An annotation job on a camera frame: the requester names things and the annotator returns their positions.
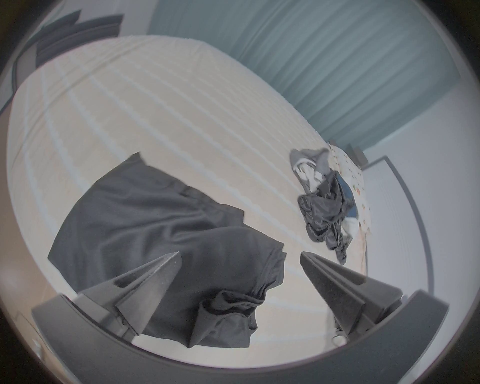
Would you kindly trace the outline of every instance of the brown floor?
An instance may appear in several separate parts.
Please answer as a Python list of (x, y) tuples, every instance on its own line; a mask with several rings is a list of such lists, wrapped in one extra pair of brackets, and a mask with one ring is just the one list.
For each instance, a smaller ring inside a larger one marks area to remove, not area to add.
[(61, 363), (38, 334), (32, 318), (32, 308), (55, 297), (56, 292), (28, 251), (13, 213), (6, 166), (10, 111), (11, 105), (0, 116), (0, 302), (23, 343), (64, 383), (70, 383)]

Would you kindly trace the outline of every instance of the mattress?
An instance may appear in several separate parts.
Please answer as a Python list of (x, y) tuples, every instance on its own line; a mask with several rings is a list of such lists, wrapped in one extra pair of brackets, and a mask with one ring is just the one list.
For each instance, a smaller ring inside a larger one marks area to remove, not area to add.
[[(201, 365), (270, 366), (335, 347), (333, 316), (305, 276), (300, 253), (336, 255), (308, 238), (297, 206), (303, 190), (288, 157), (293, 148), (327, 146), (281, 95), (215, 48), (131, 36), (72, 50), (22, 84), (10, 117), (8, 185), (32, 257), (71, 299), (76, 293), (47, 260), (50, 247), (76, 201), (131, 154), (244, 210), (244, 222), (283, 242), (287, 253), (284, 283), (258, 308), (250, 348), (187, 349), (144, 335), (133, 343)], [(334, 155), (329, 163), (340, 170)], [(359, 272), (364, 240), (361, 231), (348, 249), (346, 266)]]

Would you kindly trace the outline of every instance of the bed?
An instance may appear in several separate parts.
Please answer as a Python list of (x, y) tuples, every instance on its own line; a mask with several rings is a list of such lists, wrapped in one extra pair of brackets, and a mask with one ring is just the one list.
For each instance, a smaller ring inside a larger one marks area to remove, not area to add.
[(237, 61), (196, 40), (122, 37), (46, 63), (18, 89), (8, 132), (12, 205), (29, 251), (53, 288), (76, 293), (47, 260), (65, 217), (90, 186), (131, 154), (285, 244), (284, 283), (257, 310), (247, 349), (195, 346), (141, 335), (134, 344), (172, 359), (216, 367), (261, 367), (334, 348), (333, 316), (305, 276), (302, 251), (336, 261), (312, 242), (297, 205), (303, 194), (291, 149), (329, 147), (329, 165), (355, 193), (361, 230), (346, 267), (366, 273), (370, 213), (361, 171), (327, 144), (280, 94)]

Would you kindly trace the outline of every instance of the black garment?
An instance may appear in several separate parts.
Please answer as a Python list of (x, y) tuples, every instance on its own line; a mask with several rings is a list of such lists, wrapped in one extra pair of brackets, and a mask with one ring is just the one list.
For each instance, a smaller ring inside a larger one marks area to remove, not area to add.
[(131, 156), (97, 181), (63, 223), (48, 259), (79, 292), (180, 251), (182, 268), (146, 335), (238, 348), (257, 329), (255, 308), (283, 282), (283, 244)]
[(315, 193), (300, 196), (298, 203), (310, 239), (325, 241), (328, 249), (335, 250), (343, 265), (347, 260), (348, 244), (341, 232), (342, 222), (355, 202), (345, 198), (336, 175), (337, 172), (330, 172)]

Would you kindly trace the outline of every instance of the white panel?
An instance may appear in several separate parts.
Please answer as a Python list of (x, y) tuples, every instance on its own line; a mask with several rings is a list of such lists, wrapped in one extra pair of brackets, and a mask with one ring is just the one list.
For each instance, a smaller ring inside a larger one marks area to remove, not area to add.
[(385, 161), (363, 173), (372, 212), (367, 237), (368, 275), (410, 296), (428, 290), (427, 263), (410, 203)]

